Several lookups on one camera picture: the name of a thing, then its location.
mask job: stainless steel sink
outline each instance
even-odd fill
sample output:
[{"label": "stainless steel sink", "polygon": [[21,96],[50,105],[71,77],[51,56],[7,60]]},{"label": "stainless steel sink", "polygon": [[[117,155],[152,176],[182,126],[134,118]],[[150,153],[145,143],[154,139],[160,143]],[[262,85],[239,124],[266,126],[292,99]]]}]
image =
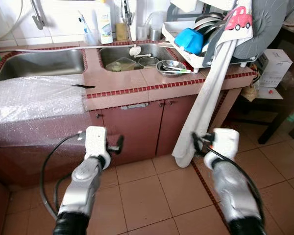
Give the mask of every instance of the stainless steel sink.
[{"label": "stainless steel sink", "polygon": [[[151,54],[152,57],[156,57],[160,60],[173,60],[174,58],[170,55],[170,53],[164,48],[159,47],[156,44],[141,44],[138,45],[142,48],[141,55],[143,54]],[[135,68],[136,70],[142,69],[142,67],[138,64],[138,60],[141,57],[134,58],[134,56],[129,55],[129,50],[131,47],[116,47],[116,48],[102,48],[100,49],[100,56],[102,59],[103,66],[106,67],[108,64],[120,59],[121,57],[126,57],[131,60],[136,61]]]},{"label": "stainless steel sink", "polygon": [[24,76],[55,76],[83,73],[81,50],[33,52],[10,57],[0,71],[0,81]]}]

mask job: wall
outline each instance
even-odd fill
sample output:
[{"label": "wall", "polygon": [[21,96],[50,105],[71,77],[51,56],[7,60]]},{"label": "wall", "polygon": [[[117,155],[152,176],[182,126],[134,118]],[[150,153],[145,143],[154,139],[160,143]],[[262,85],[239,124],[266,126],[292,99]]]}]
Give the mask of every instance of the wall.
[{"label": "wall", "polygon": [[[0,39],[0,47],[35,45],[46,43],[83,41],[83,25],[78,21],[80,11],[90,22],[97,2],[68,0],[36,0],[46,26],[39,30],[32,19],[34,15],[30,0],[23,0],[21,18],[14,30]],[[111,7],[113,24],[121,22],[121,0],[106,0]],[[137,24],[143,24],[150,13],[166,12],[170,0],[137,0]],[[20,12],[21,0],[0,0],[0,35],[8,31]],[[197,5],[202,10],[202,3]]]}]

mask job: red car print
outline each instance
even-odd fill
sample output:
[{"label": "red car print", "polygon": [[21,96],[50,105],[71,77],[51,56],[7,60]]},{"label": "red car print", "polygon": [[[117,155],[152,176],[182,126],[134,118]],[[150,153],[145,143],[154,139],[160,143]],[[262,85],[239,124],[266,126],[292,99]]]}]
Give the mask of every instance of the red car print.
[{"label": "red car print", "polygon": [[251,22],[251,14],[246,14],[246,8],[244,6],[239,6],[235,9],[225,30],[240,30],[240,28],[244,28],[245,26],[246,28],[249,28],[251,26]]}]

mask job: tiled countertop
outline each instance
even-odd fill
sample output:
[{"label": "tiled countertop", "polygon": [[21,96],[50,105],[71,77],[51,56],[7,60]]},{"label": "tiled countertop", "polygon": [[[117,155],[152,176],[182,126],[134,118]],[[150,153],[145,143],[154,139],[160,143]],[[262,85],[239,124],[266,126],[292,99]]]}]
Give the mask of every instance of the tiled countertop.
[{"label": "tiled countertop", "polygon": [[[46,44],[18,48],[38,49],[69,46],[84,46],[84,43]],[[184,74],[175,78],[162,76],[156,69],[111,72],[100,66],[97,49],[86,49],[85,54],[87,61],[87,69],[84,72],[85,85],[95,86],[95,88],[86,91],[85,105],[87,110],[197,94],[210,70],[205,68],[201,69],[198,74]],[[254,72],[250,68],[231,65],[222,89],[230,90],[248,86],[253,77]]]}]

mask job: tiled floor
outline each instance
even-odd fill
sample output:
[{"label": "tiled floor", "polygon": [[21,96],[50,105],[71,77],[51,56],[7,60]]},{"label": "tiled floor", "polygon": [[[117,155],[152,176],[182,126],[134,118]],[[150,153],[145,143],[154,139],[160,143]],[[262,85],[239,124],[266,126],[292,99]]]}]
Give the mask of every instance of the tiled floor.
[{"label": "tiled floor", "polygon": [[[246,170],[264,201],[268,235],[294,235],[294,140],[283,129],[266,145],[257,137],[262,126],[232,123],[240,131],[237,163]],[[212,174],[202,159],[195,163],[213,190]],[[68,181],[61,185],[61,199]],[[46,185],[52,196],[53,184]],[[15,192],[7,210],[4,235],[52,234],[54,220],[38,188]],[[91,217],[89,235],[228,235],[218,211],[193,166],[180,169],[174,158],[105,170]]]}]

